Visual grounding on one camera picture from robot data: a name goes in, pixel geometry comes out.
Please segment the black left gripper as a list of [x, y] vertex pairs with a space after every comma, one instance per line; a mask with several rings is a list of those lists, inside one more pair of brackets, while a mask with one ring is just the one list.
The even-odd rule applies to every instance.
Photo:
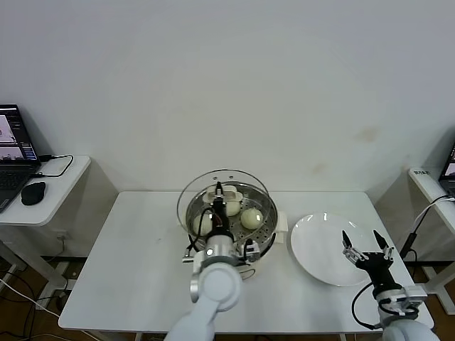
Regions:
[[215, 186], [215, 199], [212, 204], [212, 231], [218, 234], [229, 231], [229, 219], [225, 210], [223, 186], [220, 181]]

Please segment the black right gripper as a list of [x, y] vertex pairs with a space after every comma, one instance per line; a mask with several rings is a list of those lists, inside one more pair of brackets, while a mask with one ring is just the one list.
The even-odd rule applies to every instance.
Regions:
[[348, 235], [343, 230], [343, 254], [351, 263], [355, 263], [358, 269], [364, 270], [370, 277], [375, 290], [397, 290], [400, 284], [396, 283], [390, 267], [393, 261], [394, 248], [390, 247], [386, 239], [376, 230], [373, 231], [375, 240], [382, 250], [380, 252], [365, 252], [364, 254], [353, 247]]

